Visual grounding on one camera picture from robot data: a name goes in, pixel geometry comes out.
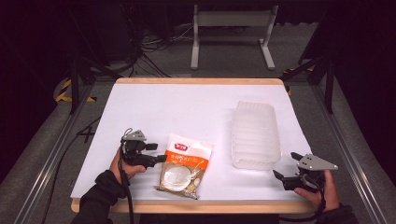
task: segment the hand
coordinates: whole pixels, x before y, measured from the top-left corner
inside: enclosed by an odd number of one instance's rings
[[[338,199],[337,189],[334,184],[334,180],[332,179],[332,173],[329,170],[324,171],[325,184],[324,184],[324,198],[326,200],[326,208],[323,212],[328,212],[333,209],[337,209],[340,207],[340,201]],[[311,202],[315,209],[318,210],[321,202],[320,192],[312,193],[308,190],[296,188],[294,189],[298,195],[306,198],[309,202]]]
[[[111,172],[113,172],[114,176],[117,178],[117,180],[121,184],[121,175],[120,175],[120,171],[119,171],[119,160],[120,160],[120,150],[118,149],[116,156],[114,157],[113,161],[111,162],[109,170]],[[129,179],[134,177],[134,175],[136,175],[136,174],[146,172],[146,168],[144,166],[142,166],[142,165],[132,166],[124,161],[122,161],[122,169],[125,171],[125,174],[128,175]]]

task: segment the red logo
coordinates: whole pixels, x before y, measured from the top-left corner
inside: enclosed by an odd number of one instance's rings
[[[186,151],[188,147],[184,146],[183,144],[180,143],[175,143],[175,149]]]

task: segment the table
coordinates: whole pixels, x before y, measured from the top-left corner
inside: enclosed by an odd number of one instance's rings
[[[312,205],[283,190],[272,170],[237,169],[231,162],[231,118],[238,101],[268,103],[276,110],[283,156],[274,169],[291,176],[297,171],[290,152],[311,153],[290,98],[277,78],[120,78],[114,85],[81,168],[71,198],[78,212],[81,196],[108,169],[120,138],[128,128],[142,130],[147,143],[158,143],[161,155],[170,133],[212,142],[215,147],[201,185],[199,200],[157,191],[161,165],[132,179],[134,212],[177,214],[310,213]],[[128,212],[119,200],[111,212]]]

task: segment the metal rail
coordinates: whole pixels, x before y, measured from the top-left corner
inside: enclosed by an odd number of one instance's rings
[[[349,173],[352,176],[352,179],[356,185],[356,188],[361,195],[364,205],[367,208],[367,211],[373,221],[373,223],[384,224],[388,223],[384,217],[384,214],[379,207],[375,196],[372,191],[372,187],[361,169],[361,166],[356,159],[355,155],[349,150],[347,141],[345,140],[344,136],[342,135],[340,126],[337,123],[336,118],[334,115],[328,113],[327,107],[324,104],[324,94],[321,91],[318,85],[311,86],[314,95],[316,96],[318,103],[322,109],[323,114],[326,117],[326,120],[330,124],[332,128],[333,135],[338,145],[338,149],[341,153],[341,157],[344,159],[346,163],[346,168],[348,169]]]
[[[81,94],[81,99],[86,99],[91,92],[92,86],[84,86]],[[77,107],[74,114],[70,115],[67,119],[61,134],[59,135],[54,147],[52,148],[49,157],[47,158],[46,163],[44,164],[42,170],[40,171],[32,189],[30,190],[29,195],[26,198],[25,203],[23,204],[20,212],[18,213],[14,224],[22,224],[27,223],[30,216],[32,215],[35,207],[37,206],[38,201],[41,198],[41,195],[44,192],[45,187],[50,181],[50,177],[55,170],[57,164],[60,162],[62,154],[66,150],[65,148],[65,140],[67,136],[70,134],[70,131],[78,117],[78,114],[81,111],[82,105],[85,103],[84,100],[80,100],[80,105]]]

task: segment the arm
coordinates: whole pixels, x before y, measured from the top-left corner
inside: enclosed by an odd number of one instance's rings
[[[71,223],[106,223],[110,206],[114,205],[118,198],[126,197],[120,184],[119,159],[120,151],[117,150],[109,170],[99,174],[95,179],[96,184],[82,196],[79,212]],[[145,167],[140,165],[130,166],[122,162],[122,167],[129,178],[146,172]]]
[[[325,186],[324,198],[326,200],[326,207],[322,214],[317,217],[317,224],[339,223],[352,224],[359,223],[355,215],[352,213],[352,207],[343,206],[340,204],[336,186],[332,179],[332,173],[328,170],[324,171]],[[305,189],[296,188],[294,190],[300,196],[310,201],[316,209],[318,209],[321,202],[321,195],[319,192],[312,193]]]

